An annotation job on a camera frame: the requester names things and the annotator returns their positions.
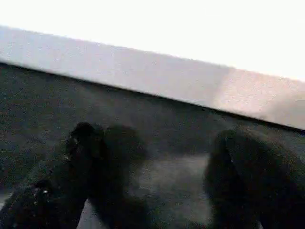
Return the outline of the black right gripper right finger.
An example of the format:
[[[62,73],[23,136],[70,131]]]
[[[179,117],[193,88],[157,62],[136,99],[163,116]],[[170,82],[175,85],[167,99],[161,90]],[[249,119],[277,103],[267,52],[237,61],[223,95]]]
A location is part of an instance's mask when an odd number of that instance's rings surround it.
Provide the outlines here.
[[[205,171],[213,229],[302,229],[305,163],[274,138],[240,128],[220,132]]]

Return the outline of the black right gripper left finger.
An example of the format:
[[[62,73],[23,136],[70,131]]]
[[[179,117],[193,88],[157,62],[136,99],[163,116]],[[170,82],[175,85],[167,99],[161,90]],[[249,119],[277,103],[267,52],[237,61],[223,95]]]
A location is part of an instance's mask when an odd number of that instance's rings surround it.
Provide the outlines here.
[[[78,123],[17,185],[0,210],[2,229],[75,229],[102,159],[104,130]]]

